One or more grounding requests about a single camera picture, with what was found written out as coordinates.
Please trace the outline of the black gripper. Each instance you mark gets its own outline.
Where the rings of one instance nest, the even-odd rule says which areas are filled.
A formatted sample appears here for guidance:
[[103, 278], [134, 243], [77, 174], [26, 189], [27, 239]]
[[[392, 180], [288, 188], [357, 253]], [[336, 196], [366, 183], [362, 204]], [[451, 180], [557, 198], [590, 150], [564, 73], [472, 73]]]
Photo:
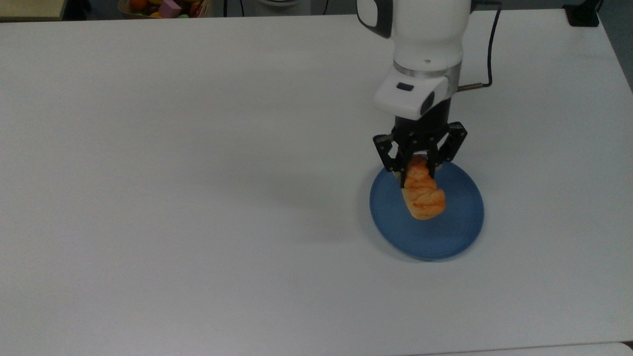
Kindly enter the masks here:
[[400, 189], [405, 188], [411, 159], [411, 155], [400, 148], [402, 142], [427, 141], [427, 169], [433, 179], [439, 167], [452, 162], [457, 155], [468, 132], [461, 122], [448, 122], [451, 103], [451, 99], [441, 101], [418, 120], [396, 117], [390, 134], [373, 136], [372, 142], [384, 169], [397, 178]]

